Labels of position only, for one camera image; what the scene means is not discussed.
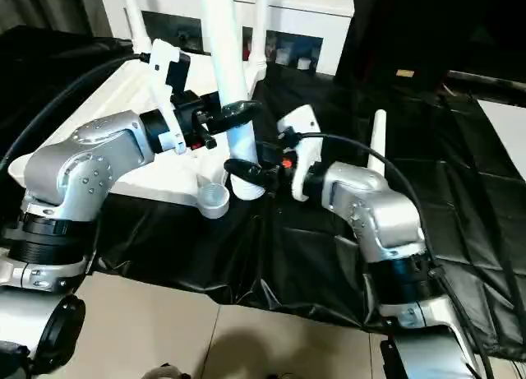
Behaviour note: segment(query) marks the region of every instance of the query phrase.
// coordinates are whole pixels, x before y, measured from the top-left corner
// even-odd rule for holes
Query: beige floor tile
[[[373,379],[385,379],[383,364],[384,359],[381,356],[380,342],[387,339],[386,336],[371,334],[371,356],[372,356],[372,377]],[[499,358],[490,358],[493,368],[493,375],[496,379],[517,379],[520,376],[516,373],[513,363]],[[478,363],[482,368],[482,363],[478,357]],[[517,363],[521,370],[522,378],[526,378],[526,367],[522,363]]]
[[[387,337],[378,334],[370,334],[369,337],[371,341],[372,379],[385,379],[384,359],[381,357],[380,342],[386,340]]]
[[[246,307],[221,307],[204,379],[369,379],[368,334]]]
[[[140,379],[164,363],[200,377],[219,311],[208,297],[103,274],[77,295],[87,314],[75,355],[46,379]]]

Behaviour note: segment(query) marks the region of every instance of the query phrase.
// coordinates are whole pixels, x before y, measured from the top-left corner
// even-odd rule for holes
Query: black tablecloth
[[[128,51],[128,42],[40,30],[16,29],[0,37],[0,63],[7,71],[0,76],[6,88],[0,152],[59,87]],[[97,84],[62,107],[27,151]],[[20,92],[22,99],[10,96]],[[269,65],[254,99],[265,106],[255,129],[257,139],[266,141],[275,139],[279,118],[311,104],[322,131],[368,143],[372,116],[385,109],[387,157],[422,200],[436,253],[488,352],[526,359],[525,311],[516,298],[526,294],[526,184],[476,103],[343,88],[276,65]],[[322,158],[367,161],[363,153],[330,142],[324,142]],[[5,220],[16,214],[21,189],[6,183],[2,190]],[[110,195],[100,218],[99,250],[110,272],[128,278],[206,293],[222,304],[381,332],[367,292],[367,267],[350,228],[312,202],[295,201],[287,188],[254,202],[232,195],[220,220],[206,220],[193,208]]]

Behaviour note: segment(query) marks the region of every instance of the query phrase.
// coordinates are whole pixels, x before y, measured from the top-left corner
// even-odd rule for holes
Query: black wire
[[[422,232],[424,234],[424,238],[426,240],[426,246],[427,246],[427,252],[429,254],[429,257],[431,259],[431,262],[434,266],[438,266],[436,264],[436,256],[435,251],[433,250],[433,247],[431,245],[431,239],[429,239],[429,233],[427,232],[427,222],[423,216],[423,210],[422,205],[420,204],[420,200],[418,200],[417,194],[413,189],[413,186],[411,186],[411,182],[404,176],[404,174],[393,164],[391,163],[386,157],[378,153],[376,150],[372,149],[371,147],[364,145],[361,142],[355,141],[354,139],[347,138],[346,136],[339,136],[335,134],[325,134],[323,132],[307,132],[307,133],[298,133],[298,138],[328,138],[333,139],[335,141],[342,141],[344,143],[347,143],[351,146],[358,147],[364,151],[366,151],[368,154],[372,155],[373,157],[376,157],[379,161],[385,164],[386,168],[388,168],[392,173],[396,175],[398,180],[404,185],[406,192],[409,196],[409,199],[413,202],[415,207],[417,208],[418,214],[420,214],[420,225],[422,228]],[[471,335],[471,338],[473,339],[473,342],[475,346],[478,349],[478,353],[480,354],[480,357],[482,359],[482,365],[484,366],[484,370],[486,371],[487,379],[494,379],[493,376],[493,370],[491,369],[491,363],[489,358],[487,357],[486,350],[483,347],[482,341],[480,340],[480,337],[477,334],[477,331],[469,319],[468,314],[466,313],[466,310],[462,306],[462,303],[459,301],[459,298],[455,294],[453,288],[451,287],[450,283],[445,278],[444,271],[437,270],[433,272],[438,279],[438,282],[444,292],[450,297],[451,302],[453,303],[454,309],[457,311],[457,313],[460,315],[460,320],[463,322],[464,327],[468,330],[469,334]]]
[[[466,367],[468,368],[468,370],[471,372],[471,374],[473,375],[475,379],[482,379],[482,377],[478,374],[478,372],[475,371],[475,368],[473,368],[471,365],[467,363],[466,363]]]
[[[26,128],[20,133],[20,135],[15,139],[9,149],[7,149],[5,155],[0,161],[0,183],[7,175],[7,167],[11,163],[13,157],[19,155],[22,145],[25,143],[30,134],[37,129],[43,122],[48,119],[49,116],[66,100],[69,95],[81,88],[87,81],[97,77],[103,72],[106,72],[109,68],[116,65],[120,65],[125,61],[143,58],[142,54],[128,54],[123,57],[114,58],[107,62],[104,62],[97,67],[91,69],[90,71],[84,73],[83,75],[77,77],[68,87],[62,90],[55,98],[51,100],[46,106],[37,113],[37,115],[31,120]]]
[[[519,367],[517,367],[517,363],[515,361],[513,361],[513,360],[511,361],[511,363],[513,364],[515,370],[517,371],[517,374],[519,375],[519,378],[520,379],[524,379],[522,372],[519,370]]]

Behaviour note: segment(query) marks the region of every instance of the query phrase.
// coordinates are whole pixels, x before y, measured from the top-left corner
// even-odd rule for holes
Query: wrinkled black cloth
[[[57,53],[61,42],[71,46],[65,37],[55,39]],[[76,64],[87,70],[93,65],[84,64],[85,57]],[[374,112],[385,109],[387,157],[422,201],[436,254],[488,352],[526,359],[519,325],[524,310],[516,309],[510,292],[515,285],[526,294],[526,186],[476,103],[342,88],[276,65],[269,65],[254,99],[265,108],[254,121],[261,141],[275,139],[278,119],[310,104],[322,131],[369,143]],[[27,122],[13,116],[18,109],[23,113],[24,104],[0,119],[11,120],[11,133]],[[66,116],[60,113],[55,123]],[[334,142],[324,142],[322,158],[367,162],[364,153]],[[101,259],[109,272],[206,293],[218,303],[382,331],[366,287],[367,265],[343,220],[312,202],[295,201],[286,186],[253,202],[231,197],[225,217],[206,220],[194,208],[112,194],[100,217]]]

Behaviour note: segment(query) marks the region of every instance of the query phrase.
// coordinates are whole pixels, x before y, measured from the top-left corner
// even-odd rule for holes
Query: white pole
[[[385,129],[387,124],[387,113],[383,109],[379,109],[375,113],[375,121],[372,125],[371,135],[371,149],[385,157]],[[367,167],[373,171],[377,171],[380,175],[385,174],[385,164],[379,161],[376,157],[369,155]]]
[[[214,62],[221,105],[247,100],[247,83],[242,65],[242,53],[233,0],[201,0],[205,32],[210,36],[210,50]],[[257,163],[254,128],[249,122],[227,132],[230,155]],[[242,200],[255,200],[265,190],[244,180],[231,177],[233,192]]]
[[[252,51],[250,53],[250,64],[266,68],[266,28],[269,23],[270,0],[256,0],[256,22],[252,30]]]
[[[151,53],[151,40],[146,33],[145,21],[137,0],[125,0],[126,12],[130,21],[131,39],[135,53]]]

